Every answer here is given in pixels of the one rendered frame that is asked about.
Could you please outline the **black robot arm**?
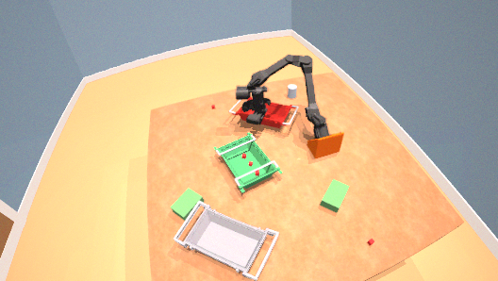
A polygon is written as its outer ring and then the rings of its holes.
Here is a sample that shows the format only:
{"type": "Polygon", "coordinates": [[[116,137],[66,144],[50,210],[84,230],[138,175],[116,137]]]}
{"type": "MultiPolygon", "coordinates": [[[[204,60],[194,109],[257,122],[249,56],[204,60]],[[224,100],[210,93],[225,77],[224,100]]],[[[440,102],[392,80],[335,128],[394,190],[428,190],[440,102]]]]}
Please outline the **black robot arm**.
{"type": "MultiPolygon", "coordinates": [[[[262,102],[264,100],[264,92],[268,92],[267,87],[262,85],[265,81],[271,77],[273,74],[277,73],[289,64],[300,67],[301,71],[306,80],[306,90],[307,90],[307,104],[308,107],[305,108],[307,120],[313,124],[314,139],[329,136],[328,125],[326,123],[326,118],[320,114],[320,111],[316,104],[314,81],[312,78],[312,58],[310,56],[300,56],[300,55],[286,55],[284,58],[280,59],[278,62],[274,63],[267,69],[260,70],[251,76],[250,82],[247,86],[236,86],[235,97],[236,101],[248,100],[251,98],[254,102],[262,102]]],[[[250,109],[255,111],[252,100],[245,101],[242,103],[242,111],[246,112],[250,109]]]]}

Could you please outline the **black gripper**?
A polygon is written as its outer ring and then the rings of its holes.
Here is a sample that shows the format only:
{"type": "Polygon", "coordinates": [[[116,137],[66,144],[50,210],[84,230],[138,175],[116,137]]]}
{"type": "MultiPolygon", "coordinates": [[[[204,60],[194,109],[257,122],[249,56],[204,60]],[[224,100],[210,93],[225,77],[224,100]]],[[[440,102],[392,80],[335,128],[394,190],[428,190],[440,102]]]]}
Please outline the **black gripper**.
{"type": "Polygon", "coordinates": [[[267,112],[267,108],[265,104],[268,104],[268,106],[271,105],[272,100],[269,98],[264,98],[262,102],[254,102],[252,99],[251,102],[254,106],[254,113],[250,113],[248,117],[246,118],[246,122],[249,124],[261,124],[263,117],[265,116],[267,112]]]}

